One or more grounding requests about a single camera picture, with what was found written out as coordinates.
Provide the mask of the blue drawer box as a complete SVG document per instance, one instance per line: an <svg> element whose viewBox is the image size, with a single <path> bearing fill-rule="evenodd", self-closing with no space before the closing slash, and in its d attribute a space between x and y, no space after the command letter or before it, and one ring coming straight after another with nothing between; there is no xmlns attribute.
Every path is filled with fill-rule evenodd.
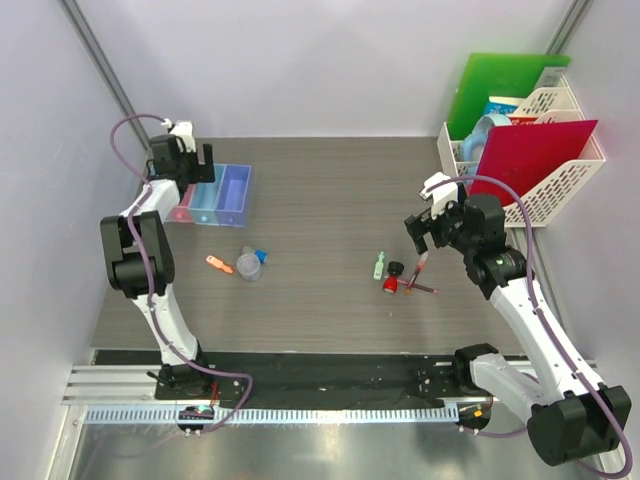
<svg viewBox="0 0 640 480"><path fill-rule="evenodd" d="M212 183L201 182L195 186L189 211L196 224L209 226L217 226L220 224L216 207L225 170L226 164L215 164L215 181Z"/></svg>

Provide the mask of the red ink bottle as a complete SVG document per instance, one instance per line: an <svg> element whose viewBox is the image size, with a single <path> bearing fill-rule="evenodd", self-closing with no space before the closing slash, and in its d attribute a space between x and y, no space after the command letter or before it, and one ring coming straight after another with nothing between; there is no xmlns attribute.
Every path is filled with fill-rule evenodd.
<svg viewBox="0 0 640 480"><path fill-rule="evenodd" d="M383 283L386 293L395 294L398 289L399 277L404 271L404 264L399 261L390 261L387 266L387 276Z"/></svg>

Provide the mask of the purple drawer box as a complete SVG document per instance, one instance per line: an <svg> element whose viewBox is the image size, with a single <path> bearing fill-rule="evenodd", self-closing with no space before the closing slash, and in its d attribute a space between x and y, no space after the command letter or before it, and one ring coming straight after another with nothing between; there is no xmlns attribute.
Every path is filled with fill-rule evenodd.
<svg viewBox="0 0 640 480"><path fill-rule="evenodd" d="M227 164L215 208L220 225L243 228L247 225L252 194L252 168Z"/></svg>

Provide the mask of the pink drawer box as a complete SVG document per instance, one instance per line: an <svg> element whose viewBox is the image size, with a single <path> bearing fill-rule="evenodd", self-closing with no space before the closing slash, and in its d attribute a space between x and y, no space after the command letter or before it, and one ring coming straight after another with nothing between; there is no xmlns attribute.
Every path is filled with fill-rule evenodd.
<svg viewBox="0 0 640 480"><path fill-rule="evenodd" d="M188 223L191 224L194 222L193 217L190 213L190 204L194 194L195 185L190 185L185 191L184 197L180 201L180 203L175 206L168 217L168 221L174 223Z"/></svg>

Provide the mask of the clear paper clip jar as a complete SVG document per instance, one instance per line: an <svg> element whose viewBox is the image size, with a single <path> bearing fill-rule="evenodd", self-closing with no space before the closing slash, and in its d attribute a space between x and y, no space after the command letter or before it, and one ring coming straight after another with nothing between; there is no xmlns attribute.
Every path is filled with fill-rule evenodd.
<svg viewBox="0 0 640 480"><path fill-rule="evenodd" d="M236 270L243 280L254 282L262 275L262 264L254 253L245 253L238 257Z"/></svg>

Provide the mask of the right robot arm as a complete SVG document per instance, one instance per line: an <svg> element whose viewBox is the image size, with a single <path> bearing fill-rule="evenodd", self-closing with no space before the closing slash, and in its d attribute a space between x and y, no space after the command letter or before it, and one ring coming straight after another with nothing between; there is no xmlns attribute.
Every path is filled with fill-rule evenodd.
<svg viewBox="0 0 640 480"><path fill-rule="evenodd" d="M422 194L427 209L404 224L420 254L425 238L463 257L468 278L515 333L536 376L512 367L489 344L454 354L451 380L457 391L497 397L526 427L538 456L548 465L581 461L621 449L625 464L609 479L626 477L633 465L624 435L631 399L608 386L572 345L543 299L527 258L507 243L505 213L491 195L452 190Z"/></svg>

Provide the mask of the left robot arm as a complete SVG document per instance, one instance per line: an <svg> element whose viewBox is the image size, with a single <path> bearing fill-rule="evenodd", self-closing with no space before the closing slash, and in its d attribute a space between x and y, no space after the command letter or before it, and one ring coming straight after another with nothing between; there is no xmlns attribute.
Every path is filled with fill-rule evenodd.
<svg viewBox="0 0 640 480"><path fill-rule="evenodd" d="M193 399L213 385L202 348L186 326L173 282L174 257L164 229L171 210L199 179L195 148L172 133L150 142L149 174L132 204L100 222L107 278L144 315L161 352L157 383Z"/></svg>

